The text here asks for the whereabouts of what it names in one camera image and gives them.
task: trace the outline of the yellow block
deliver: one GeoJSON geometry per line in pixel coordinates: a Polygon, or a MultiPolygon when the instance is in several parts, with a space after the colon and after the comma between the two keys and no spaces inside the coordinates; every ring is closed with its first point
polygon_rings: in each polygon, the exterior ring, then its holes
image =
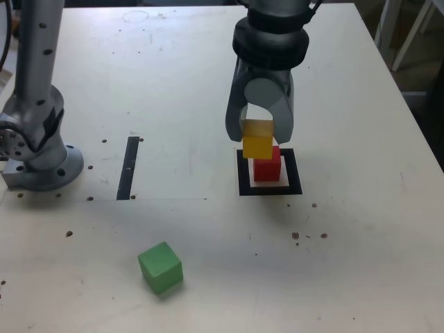
{"type": "Polygon", "coordinates": [[[244,158],[273,157],[273,121],[247,119],[244,123],[244,158]]]}

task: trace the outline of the black tape strip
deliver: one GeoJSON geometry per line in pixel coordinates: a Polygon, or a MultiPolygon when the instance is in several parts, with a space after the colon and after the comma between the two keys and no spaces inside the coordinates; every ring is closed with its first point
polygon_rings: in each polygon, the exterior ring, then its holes
{"type": "Polygon", "coordinates": [[[298,167],[293,149],[281,148],[280,155],[284,156],[285,168],[287,169],[287,178],[289,186],[276,187],[251,187],[250,170],[248,168],[248,159],[244,158],[244,152],[237,151],[237,175],[239,178],[240,196],[291,196],[302,194],[298,167]]]}
{"type": "Polygon", "coordinates": [[[139,137],[129,137],[126,144],[125,158],[123,159],[123,167],[120,174],[116,200],[130,200],[138,148],[139,137]]]}

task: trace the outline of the gray robot arm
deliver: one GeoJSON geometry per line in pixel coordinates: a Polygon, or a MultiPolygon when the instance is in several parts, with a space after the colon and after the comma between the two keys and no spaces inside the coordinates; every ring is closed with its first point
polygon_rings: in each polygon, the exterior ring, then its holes
{"type": "MultiPolygon", "coordinates": [[[[291,68],[304,59],[303,30],[316,12],[310,0],[250,0],[248,15],[234,30],[238,55],[225,127],[240,142],[248,103],[273,115],[278,143],[293,132],[291,68]]],[[[46,191],[74,180],[81,152],[62,141],[62,94],[51,84],[64,0],[24,0],[15,89],[0,114],[0,154],[9,157],[3,179],[9,188],[46,191]]]]}
{"type": "Polygon", "coordinates": [[[63,0],[24,0],[15,89],[0,114],[0,153],[9,188],[57,189],[83,168],[81,152],[60,136],[62,94],[51,84],[63,0]]]}
{"type": "Polygon", "coordinates": [[[293,78],[291,69],[305,58],[309,38],[303,26],[323,0],[250,0],[247,17],[234,30],[238,58],[225,116],[231,140],[240,142],[248,104],[273,116],[274,138],[288,142],[293,132],[293,78]]]}

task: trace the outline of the white platform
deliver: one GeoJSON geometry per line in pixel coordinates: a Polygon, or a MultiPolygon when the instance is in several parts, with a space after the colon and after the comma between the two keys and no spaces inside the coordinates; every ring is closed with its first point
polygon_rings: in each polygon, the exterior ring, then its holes
{"type": "Polygon", "coordinates": [[[1,183],[2,332],[444,330],[444,176],[353,5],[321,6],[293,70],[304,194],[238,196],[225,108],[245,14],[64,11],[62,136],[94,168],[23,198],[1,183]],[[116,201],[130,135],[137,199],[116,201]],[[161,241],[185,283],[158,298],[137,255],[161,241]]]}

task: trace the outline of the block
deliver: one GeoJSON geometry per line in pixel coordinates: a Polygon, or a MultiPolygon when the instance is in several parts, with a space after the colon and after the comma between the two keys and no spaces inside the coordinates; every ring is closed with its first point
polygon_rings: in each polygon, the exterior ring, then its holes
{"type": "Polygon", "coordinates": [[[182,262],[165,241],[137,258],[145,280],[157,295],[183,280],[182,262]]]}
{"type": "Polygon", "coordinates": [[[271,159],[273,154],[273,121],[245,120],[243,141],[244,158],[271,159]]]}
{"type": "Polygon", "coordinates": [[[280,178],[280,149],[273,146],[271,160],[253,160],[253,177],[255,182],[277,182],[280,178]]]}

